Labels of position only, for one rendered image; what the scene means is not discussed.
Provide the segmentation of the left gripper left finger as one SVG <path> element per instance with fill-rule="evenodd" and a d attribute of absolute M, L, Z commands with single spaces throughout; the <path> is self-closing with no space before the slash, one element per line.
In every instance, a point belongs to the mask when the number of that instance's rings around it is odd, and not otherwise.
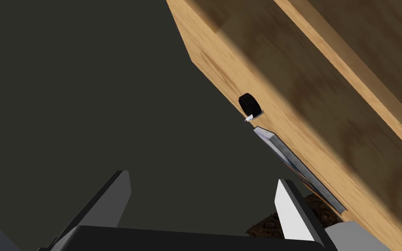
<path fill-rule="evenodd" d="M 78 225 L 117 227 L 131 196 L 129 172 L 116 171 L 71 220 L 67 229 Z"/>

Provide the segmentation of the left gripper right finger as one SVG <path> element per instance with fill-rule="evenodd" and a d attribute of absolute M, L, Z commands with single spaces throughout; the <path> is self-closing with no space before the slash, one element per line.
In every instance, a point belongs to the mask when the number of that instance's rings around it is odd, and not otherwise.
<path fill-rule="evenodd" d="M 274 204 L 286 239 L 328 241 L 325 229 L 291 180 L 278 180 Z"/>

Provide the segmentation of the dark brown bread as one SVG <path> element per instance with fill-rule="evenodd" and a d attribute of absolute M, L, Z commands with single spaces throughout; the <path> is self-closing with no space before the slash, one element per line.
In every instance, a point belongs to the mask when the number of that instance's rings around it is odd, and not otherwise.
<path fill-rule="evenodd" d="M 333 209 L 316 194 L 306 196 L 305 201 L 324 228 L 343 221 L 339 215 L 337 215 Z M 284 238 L 277 212 L 274 212 L 258 222 L 256 225 L 248 229 L 246 233 L 250 237 Z"/>

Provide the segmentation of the grey flat book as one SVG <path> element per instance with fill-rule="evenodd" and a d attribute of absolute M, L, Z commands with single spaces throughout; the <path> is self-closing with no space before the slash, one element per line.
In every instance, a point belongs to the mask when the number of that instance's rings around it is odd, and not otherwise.
<path fill-rule="evenodd" d="M 347 210 L 275 133 L 258 126 L 255 127 L 253 131 L 277 154 L 299 179 L 302 180 L 308 189 L 331 205 L 338 214 L 342 214 Z"/>

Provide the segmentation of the pale grey rounded object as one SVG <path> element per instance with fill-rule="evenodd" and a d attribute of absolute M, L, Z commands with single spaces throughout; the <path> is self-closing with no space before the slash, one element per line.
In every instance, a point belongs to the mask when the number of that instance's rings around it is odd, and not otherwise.
<path fill-rule="evenodd" d="M 391 251 L 355 221 L 337 223 L 325 231 L 337 251 Z"/>

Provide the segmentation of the black cylinder with white base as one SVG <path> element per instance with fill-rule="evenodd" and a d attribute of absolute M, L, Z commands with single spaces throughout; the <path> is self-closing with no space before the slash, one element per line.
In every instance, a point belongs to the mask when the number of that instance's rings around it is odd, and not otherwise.
<path fill-rule="evenodd" d="M 245 121 L 251 122 L 263 114 L 263 110 L 257 100 L 250 93 L 245 93 L 238 98 L 238 103 L 245 114 Z"/>

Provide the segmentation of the light wooden table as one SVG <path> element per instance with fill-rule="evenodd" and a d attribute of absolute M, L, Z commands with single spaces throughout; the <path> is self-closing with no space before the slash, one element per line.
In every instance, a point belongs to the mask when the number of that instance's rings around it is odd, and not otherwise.
<path fill-rule="evenodd" d="M 193 63 L 402 251 L 402 0 L 166 0 Z"/>

